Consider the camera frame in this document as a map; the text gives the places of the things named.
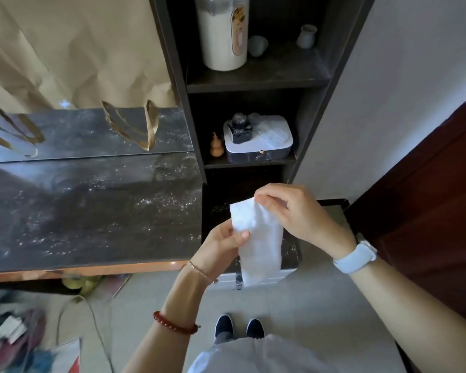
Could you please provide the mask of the person's left hand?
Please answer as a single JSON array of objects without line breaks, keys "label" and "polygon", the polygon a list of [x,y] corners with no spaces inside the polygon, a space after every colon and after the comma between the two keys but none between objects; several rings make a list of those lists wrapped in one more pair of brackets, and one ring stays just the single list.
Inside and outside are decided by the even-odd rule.
[{"label": "person's left hand", "polygon": [[214,227],[188,263],[209,284],[216,282],[238,256],[240,247],[230,247],[230,237],[234,232],[239,231],[233,228],[231,219]]}]

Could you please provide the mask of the person's right hand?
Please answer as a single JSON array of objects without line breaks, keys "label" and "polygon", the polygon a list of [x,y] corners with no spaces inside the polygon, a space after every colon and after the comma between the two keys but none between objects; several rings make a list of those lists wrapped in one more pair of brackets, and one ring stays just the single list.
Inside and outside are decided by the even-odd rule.
[{"label": "person's right hand", "polygon": [[255,201],[256,196],[289,198],[290,211],[270,213],[290,234],[322,249],[334,260],[356,248],[352,232],[339,225],[304,186],[269,183],[255,191]]}]

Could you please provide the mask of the white wet wipe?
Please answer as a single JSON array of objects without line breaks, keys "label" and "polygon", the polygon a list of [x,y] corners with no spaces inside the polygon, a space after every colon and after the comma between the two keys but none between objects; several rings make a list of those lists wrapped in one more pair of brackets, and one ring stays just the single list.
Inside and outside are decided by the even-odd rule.
[{"label": "white wet wipe", "polygon": [[254,198],[230,204],[234,231],[248,231],[249,239],[238,255],[244,287],[261,284],[281,270],[284,228]]}]

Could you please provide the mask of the person's left forearm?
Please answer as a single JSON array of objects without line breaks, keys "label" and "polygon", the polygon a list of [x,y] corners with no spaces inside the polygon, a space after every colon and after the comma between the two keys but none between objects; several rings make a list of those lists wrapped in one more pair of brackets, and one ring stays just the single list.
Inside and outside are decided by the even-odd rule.
[{"label": "person's left forearm", "polygon": [[197,315],[209,283],[185,265],[154,322],[122,373],[182,373],[190,338],[197,333]]}]

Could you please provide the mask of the person's right forearm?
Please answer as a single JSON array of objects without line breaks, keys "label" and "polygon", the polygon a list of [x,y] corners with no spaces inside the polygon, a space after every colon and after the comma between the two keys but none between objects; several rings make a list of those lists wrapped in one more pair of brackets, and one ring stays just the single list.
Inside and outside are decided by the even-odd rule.
[{"label": "person's right forearm", "polygon": [[466,373],[466,319],[381,258],[346,273],[421,373]]}]

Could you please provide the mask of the white storage box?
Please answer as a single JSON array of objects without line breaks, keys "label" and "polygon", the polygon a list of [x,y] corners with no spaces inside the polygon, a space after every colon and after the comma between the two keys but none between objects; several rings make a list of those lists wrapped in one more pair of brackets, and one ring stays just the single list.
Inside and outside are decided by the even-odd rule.
[{"label": "white storage box", "polygon": [[223,124],[223,138],[227,159],[233,164],[276,161],[286,158],[294,139],[288,122],[279,115],[246,115],[253,127],[253,138],[242,144],[233,144],[227,121]]}]

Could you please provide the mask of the small brown gourd ornament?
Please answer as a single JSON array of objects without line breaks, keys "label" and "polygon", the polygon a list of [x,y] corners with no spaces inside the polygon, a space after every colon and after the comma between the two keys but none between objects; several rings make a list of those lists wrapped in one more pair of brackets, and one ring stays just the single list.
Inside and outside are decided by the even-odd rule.
[{"label": "small brown gourd ornament", "polygon": [[224,155],[224,146],[222,140],[217,136],[215,132],[212,132],[212,139],[210,143],[210,155],[218,158]]}]

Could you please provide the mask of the white smartwatch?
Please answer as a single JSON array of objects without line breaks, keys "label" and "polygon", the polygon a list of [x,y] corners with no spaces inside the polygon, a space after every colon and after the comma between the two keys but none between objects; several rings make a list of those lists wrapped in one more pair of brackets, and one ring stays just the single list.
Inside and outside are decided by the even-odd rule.
[{"label": "white smartwatch", "polygon": [[340,272],[350,275],[374,262],[377,257],[378,250],[359,233],[356,248],[346,257],[333,260],[333,265]]}]

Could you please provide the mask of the dark wooden shelf unit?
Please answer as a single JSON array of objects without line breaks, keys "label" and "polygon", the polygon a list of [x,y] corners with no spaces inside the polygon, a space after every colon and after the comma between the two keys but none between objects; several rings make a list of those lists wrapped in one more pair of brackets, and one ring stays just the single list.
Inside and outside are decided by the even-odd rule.
[{"label": "dark wooden shelf unit", "polygon": [[[219,72],[202,60],[194,0],[149,0],[173,88],[184,111],[202,184],[199,242],[172,242],[160,261],[191,257],[206,234],[229,218],[228,205],[269,182],[292,183],[375,0],[250,0],[249,33],[267,50],[239,69]],[[296,45],[304,24],[317,26],[311,49]],[[294,139],[286,158],[233,164],[209,153],[212,132],[236,112],[283,116]]]}]

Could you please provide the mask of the small grey cup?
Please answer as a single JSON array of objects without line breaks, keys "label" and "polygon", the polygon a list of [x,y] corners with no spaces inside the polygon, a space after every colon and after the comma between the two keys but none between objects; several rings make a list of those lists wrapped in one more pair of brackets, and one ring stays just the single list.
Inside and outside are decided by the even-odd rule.
[{"label": "small grey cup", "polygon": [[247,51],[250,56],[258,58],[264,54],[269,46],[266,37],[253,35],[250,36],[247,42]]}]

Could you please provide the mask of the yellow green tape roll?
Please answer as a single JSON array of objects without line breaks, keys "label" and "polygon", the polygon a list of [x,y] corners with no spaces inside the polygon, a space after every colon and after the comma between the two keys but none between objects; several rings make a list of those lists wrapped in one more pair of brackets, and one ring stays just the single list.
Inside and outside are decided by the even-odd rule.
[{"label": "yellow green tape roll", "polygon": [[100,283],[102,276],[80,276],[62,278],[62,284],[71,290],[79,289],[79,295],[87,297]]}]

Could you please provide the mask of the small grey vase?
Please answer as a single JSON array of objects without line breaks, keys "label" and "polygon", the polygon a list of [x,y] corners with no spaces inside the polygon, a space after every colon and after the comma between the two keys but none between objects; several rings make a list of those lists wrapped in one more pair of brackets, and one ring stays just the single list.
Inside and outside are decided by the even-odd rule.
[{"label": "small grey vase", "polygon": [[296,45],[301,49],[311,49],[316,41],[317,26],[312,24],[304,24],[300,28],[299,36],[296,40]]}]

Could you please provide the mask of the tall white canister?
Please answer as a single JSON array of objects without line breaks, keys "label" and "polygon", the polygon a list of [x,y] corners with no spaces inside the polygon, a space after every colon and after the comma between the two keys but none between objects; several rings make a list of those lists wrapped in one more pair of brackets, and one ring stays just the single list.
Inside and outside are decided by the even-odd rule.
[{"label": "tall white canister", "polygon": [[247,61],[250,0],[194,0],[205,66],[227,72]]}]

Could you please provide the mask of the white and red paper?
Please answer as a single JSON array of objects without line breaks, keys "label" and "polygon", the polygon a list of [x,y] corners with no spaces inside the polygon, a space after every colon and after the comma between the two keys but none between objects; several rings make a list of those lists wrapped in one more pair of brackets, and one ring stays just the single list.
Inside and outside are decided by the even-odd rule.
[{"label": "white and red paper", "polygon": [[81,373],[81,339],[74,339],[50,350],[50,373]]}]

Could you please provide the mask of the brown kraft paper sheet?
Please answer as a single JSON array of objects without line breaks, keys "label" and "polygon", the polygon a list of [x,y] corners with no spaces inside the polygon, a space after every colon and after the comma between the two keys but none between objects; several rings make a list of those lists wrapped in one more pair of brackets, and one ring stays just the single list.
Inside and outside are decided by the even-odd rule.
[{"label": "brown kraft paper sheet", "polygon": [[0,0],[0,109],[177,106],[149,0]]}]

